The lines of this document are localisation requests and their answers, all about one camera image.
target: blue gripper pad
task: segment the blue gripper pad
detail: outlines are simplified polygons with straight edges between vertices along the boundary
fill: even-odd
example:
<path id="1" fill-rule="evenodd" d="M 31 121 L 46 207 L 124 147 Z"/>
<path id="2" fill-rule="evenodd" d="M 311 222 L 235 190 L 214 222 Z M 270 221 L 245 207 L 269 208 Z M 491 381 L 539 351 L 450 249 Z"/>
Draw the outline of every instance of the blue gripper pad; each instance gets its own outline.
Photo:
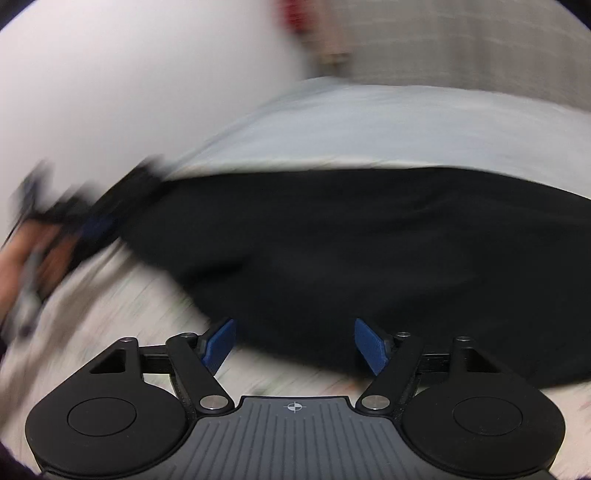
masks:
<path id="1" fill-rule="evenodd" d="M 355 320 L 355 345 L 374 375 L 378 375 L 388 365 L 384 341 L 361 319 Z"/>
<path id="2" fill-rule="evenodd" d="M 236 320 L 230 319 L 209 340 L 201 362 L 212 375 L 219 370 L 236 343 Z"/>

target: bed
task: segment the bed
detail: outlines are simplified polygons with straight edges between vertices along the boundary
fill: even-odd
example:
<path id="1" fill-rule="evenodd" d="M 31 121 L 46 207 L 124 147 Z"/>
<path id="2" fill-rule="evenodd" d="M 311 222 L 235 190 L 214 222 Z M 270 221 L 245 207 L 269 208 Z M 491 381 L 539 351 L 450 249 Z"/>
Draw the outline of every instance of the bed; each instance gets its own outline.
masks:
<path id="1" fill-rule="evenodd" d="M 591 198 L 590 131 L 591 114 L 541 100 L 320 78 L 163 163 L 161 172 L 178 179 L 236 171 L 453 166 Z M 166 273 L 139 262 L 120 242 L 110 246 L 52 295 L 32 341 L 9 350 L 0 371 L 2 441 L 35 468 L 24 422 L 36 402 L 117 338 L 161 344 L 176 333 L 202 333 L 207 323 L 199 305 Z M 217 378 L 235 400 L 243 394 L 339 394 L 355 401 L 367 384 L 243 346 Z M 172 391 L 166 377 L 147 375 L 146 381 Z M 545 393 L 567 423 L 552 472 L 564 480 L 591 474 L 591 383 Z"/>

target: metal screw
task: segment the metal screw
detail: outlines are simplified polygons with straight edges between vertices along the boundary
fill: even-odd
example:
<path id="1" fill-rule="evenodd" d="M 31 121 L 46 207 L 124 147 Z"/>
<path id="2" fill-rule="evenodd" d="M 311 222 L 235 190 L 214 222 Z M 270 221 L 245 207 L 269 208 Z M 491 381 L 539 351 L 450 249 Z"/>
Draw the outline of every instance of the metal screw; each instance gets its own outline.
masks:
<path id="1" fill-rule="evenodd" d="M 219 410 L 228 404 L 228 399 L 221 395 L 208 395 L 203 397 L 199 404 L 208 410 Z"/>
<path id="2" fill-rule="evenodd" d="M 361 400 L 361 404 L 370 410 L 383 410 L 390 405 L 390 401 L 383 395 L 368 395 Z"/>

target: white wall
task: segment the white wall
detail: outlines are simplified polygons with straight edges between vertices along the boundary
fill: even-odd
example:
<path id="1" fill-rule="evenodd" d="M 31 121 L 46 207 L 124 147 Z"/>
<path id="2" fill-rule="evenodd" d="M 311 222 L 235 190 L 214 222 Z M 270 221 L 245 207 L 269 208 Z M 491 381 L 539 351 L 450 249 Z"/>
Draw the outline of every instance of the white wall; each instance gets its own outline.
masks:
<path id="1" fill-rule="evenodd" d="M 37 0 L 0 31 L 0 233 L 41 158 L 63 191 L 174 158 L 304 77 L 275 0 Z"/>

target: black round pad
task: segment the black round pad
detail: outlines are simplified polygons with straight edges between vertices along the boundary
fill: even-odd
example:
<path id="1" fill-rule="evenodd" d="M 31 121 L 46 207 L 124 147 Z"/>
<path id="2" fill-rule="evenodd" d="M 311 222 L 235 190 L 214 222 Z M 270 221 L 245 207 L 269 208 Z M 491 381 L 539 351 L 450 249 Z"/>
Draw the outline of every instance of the black round pad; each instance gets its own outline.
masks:
<path id="1" fill-rule="evenodd" d="M 178 445 L 187 429 L 181 403 L 117 375 L 71 377 L 31 410 L 25 432 L 40 464 L 72 478 L 125 476 Z"/>
<path id="2" fill-rule="evenodd" d="M 504 374 L 469 374 L 419 393 L 402 415 L 410 446 L 470 478 L 517 478 L 548 467 L 564 419 L 541 392 Z"/>
<path id="3" fill-rule="evenodd" d="M 453 418 L 469 432 L 500 436 L 518 428 L 523 415 L 515 405 L 501 398 L 473 397 L 456 405 Z"/>
<path id="4" fill-rule="evenodd" d="M 136 418 L 135 407 L 120 398 L 91 398 L 76 405 L 68 415 L 75 431 L 90 437 L 106 437 L 122 432 Z"/>

